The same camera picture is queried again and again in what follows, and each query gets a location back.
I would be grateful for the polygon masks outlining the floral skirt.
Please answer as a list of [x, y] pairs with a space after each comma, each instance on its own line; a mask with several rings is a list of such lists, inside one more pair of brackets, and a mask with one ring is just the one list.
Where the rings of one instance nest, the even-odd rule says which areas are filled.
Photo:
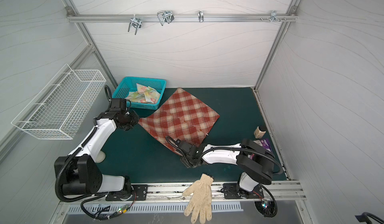
[[136, 84], [137, 90], [135, 92], [129, 92], [126, 100], [130, 100], [132, 103], [142, 104], [157, 104], [161, 94], [147, 86]]

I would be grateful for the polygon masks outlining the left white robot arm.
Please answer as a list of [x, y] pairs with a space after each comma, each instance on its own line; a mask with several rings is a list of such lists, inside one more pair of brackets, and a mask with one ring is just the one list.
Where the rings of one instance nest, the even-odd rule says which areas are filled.
[[93, 128], [83, 141], [67, 156], [54, 163], [55, 193], [66, 203], [76, 202], [98, 194], [107, 200], [125, 201], [134, 190], [129, 177], [104, 175], [97, 164], [105, 159], [102, 147], [116, 129], [131, 130], [139, 116], [130, 109], [130, 101], [113, 98], [109, 86], [104, 86], [109, 105], [93, 119]]

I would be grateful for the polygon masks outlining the red plaid skirt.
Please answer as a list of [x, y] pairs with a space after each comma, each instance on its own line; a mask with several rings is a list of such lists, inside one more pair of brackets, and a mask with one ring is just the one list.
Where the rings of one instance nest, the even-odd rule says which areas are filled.
[[219, 117], [211, 107], [178, 88], [152, 115], [141, 118], [139, 125], [177, 154], [178, 151], [166, 141], [166, 136], [199, 147]]

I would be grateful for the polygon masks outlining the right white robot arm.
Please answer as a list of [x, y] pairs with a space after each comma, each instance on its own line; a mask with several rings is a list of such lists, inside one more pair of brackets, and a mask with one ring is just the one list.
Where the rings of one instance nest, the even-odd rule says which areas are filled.
[[181, 161], [187, 168], [216, 163], [238, 166], [243, 170], [238, 189], [243, 192], [250, 193], [256, 186], [270, 185], [274, 175], [284, 172], [271, 151], [250, 139], [231, 146], [201, 144], [199, 147], [169, 136], [166, 141], [182, 156]]

